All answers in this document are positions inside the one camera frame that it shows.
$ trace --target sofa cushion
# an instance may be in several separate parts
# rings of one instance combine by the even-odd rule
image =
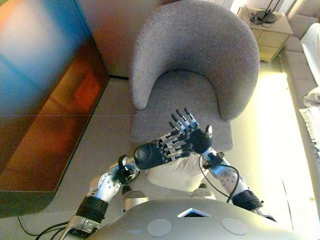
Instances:
[[[293,103],[296,108],[304,109],[304,96],[317,86],[307,59],[302,52],[297,51],[284,50],[281,55],[291,96],[295,99]]]
[[[294,14],[317,17],[320,10],[319,0],[296,0],[288,16]]]
[[[309,27],[314,23],[318,23],[319,19],[317,17],[294,14],[290,17],[288,15],[288,21],[292,28],[293,36],[301,39],[305,35]]]
[[[285,42],[283,48],[287,51],[293,51],[293,52],[302,53],[304,51],[302,48],[300,39],[295,36],[290,36],[288,40]]]

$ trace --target floor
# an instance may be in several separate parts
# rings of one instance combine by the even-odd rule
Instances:
[[[231,122],[233,149],[226,153],[226,158],[281,225],[316,240],[320,239],[320,226],[308,165],[286,75],[279,66],[277,60],[260,63],[254,94],[244,112]],[[21,217],[29,232],[40,233],[53,224],[68,221],[88,191],[91,179],[102,174],[119,156],[132,154],[129,133],[134,114],[128,81],[112,78],[56,197],[43,211]],[[209,179],[219,184],[213,177]],[[132,187],[143,190],[150,199],[188,196],[187,192],[151,184],[143,172]],[[219,193],[215,195],[217,200],[225,201]],[[120,199],[120,194],[113,198],[102,224],[121,214]],[[8,217],[0,219],[0,239],[35,237],[23,232],[16,217]]]

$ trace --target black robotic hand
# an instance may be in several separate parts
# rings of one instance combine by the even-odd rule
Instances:
[[[171,117],[178,125],[179,129],[175,126],[174,123],[169,122],[170,126],[175,130],[180,132],[180,136],[189,137],[184,140],[187,144],[192,144],[192,150],[197,154],[203,154],[206,150],[208,150],[212,145],[212,127],[211,125],[206,126],[205,131],[202,131],[199,128],[198,122],[195,120],[194,116],[188,111],[188,109],[184,109],[186,115],[190,118],[191,123],[183,116],[179,110],[176,110],[178,116],[182,119],[183,123],[181,123],[178,118],[171,114]]]
[[[212,145],[212,127],[208,125],[205,131],[188,111],[184,109],[191,123],[176,110],[183,123],[172,114],[177,126],[170,122],[173,131],[144,145],[134,151],[134,161],[139,170],[151,169],[179,158],[189,157],[191,152],[202,154]]]

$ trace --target wire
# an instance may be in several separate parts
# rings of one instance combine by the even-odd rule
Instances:
[[[236,191],[237,187],[238,187],[239,179],[240,179],[240,174],[239,174],[239,171],[238,171],[234,166],[224,165],[224,164],[219,164],[218,166],[231,168],[231,169],[233,169],[233,170],[236,171],[236,183],[235,183],[235,186],[234,186],[232,192],[230,193],[230,195],[229,195],[229,197],[228,197],[228,199],[227,199],[227,201],[226,201],[227,203],[229,203],[230,200],[231,200],[231,198],[232,198],[233,195],[235,194],[235,191]]]
[[[261,26],[264,27],[265,29],[268,29],[268,28],[271,28],[272,25],[270,24],[270,26],[264,26],[264,22],[263,22]]]
[[[26,234],[28,234],[29,236],[32,236],[32,237],[36,237],[36,236],[39,235],[39,234],[32,234],[32,233],[27,232],[27,230],[25,230],[24,226],[22,226],[22,223],[21,223],[21,221],[20,221],[19,216],[18,216],[18,221],[19,221],[19,224],[20,224],[21,228],[23,229],[23,231],[24,231]]]
[[[66,225],[68,224],[69,221],[65,221],[65,222],[62,222],[62,223],[58,223],[58,224],[55,224],[55,225],[52,225],[50,227],[48,227],[46,230],[42,231],[37,237],[35,240],[38,240],[42,235],[46,234],[49,232],[49,230],[55,228],[55,227],[59,227],[59,226],[63,226],[63,225]]]
[[[249,19],[251,19],[251,15],[250,15],[250,12],[249,12],[249,9],[248,9],[247,5],[244,5],[244,7],[245,7],[245,9],[246,9],[246,11],[248,13]]]
[[[56,231],[56,233],[52,235],[52,237],[50,238],[50,240],[54,240],[54,239],[55,239],[55,236],[57,236],[58,233],[60,233],[60,232],[61,232],[62,230],[64,230],[64,229],[65,229],[65,227],[62,227],[62,228],[60,228],[58,231]]]
[[[294,223],[292,222],[291,209],[290,209],[290,204],[289,204],[289,200],[288,200],[288,195],[287,195],[285,183],[284,183],[283,180],[281,180],[281,181],[282,181],[282,185],[283,185],[283,189],[284,189],[284,193],[285,193],[285,197],[286,197],[286,202],[287,202],[287,204],[288,204],[288,210],[289,210],[289,215],[290,215],[292,230],[294,231]]]
[[[218,188],[216,188],[210,181],[209,179],[206,177],[206,175],[204,174],[204,171],[202,171],[202,168],[201,168],[201,165],[200,165],[200,158],[201,158],[201,155],[199,156],[199,159],[198,159],[198,164],[199,164],[199,168],[204,176],[204,178],[208,181],[208,183],[215,189],[217,190],[219,193],[221,193],[223,196],[225,196],[226,198],[228,197],[228,195],[224,194],[222,191],[220,191]]]
[[[28,234],[29,236],[32,236],[32,237],[37,237],[37,236],[40,235],[40,234],[33,234],[33,233],[28,232],[28,231],[24,228],[24,226],[23,226],[23,224],[22,224],[19,216],[18,216],[17,218],[18,218],[18,221],[19,221],[19,224],[20,224],[21,228],[23,229],[23,231],[24,231],[26,234]],[[48,234],[48,233],[51,233],[51,232],[53,232],[53,231],[60,230],[60,229],[61,229],[61,228],[51,229],[51,230],[46,231],[46,232],[43,233],[42,235],[45,235],[45,234]]]

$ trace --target armchair backrest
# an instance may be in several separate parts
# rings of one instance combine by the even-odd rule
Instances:
[[[182,0],[158,8],[136,40],[129,77],[134,106],[144,109],[156,80],[185,70],[209,79],[221,117],[238,116],[258,78],[259,53],[249,27],[218,4]]]

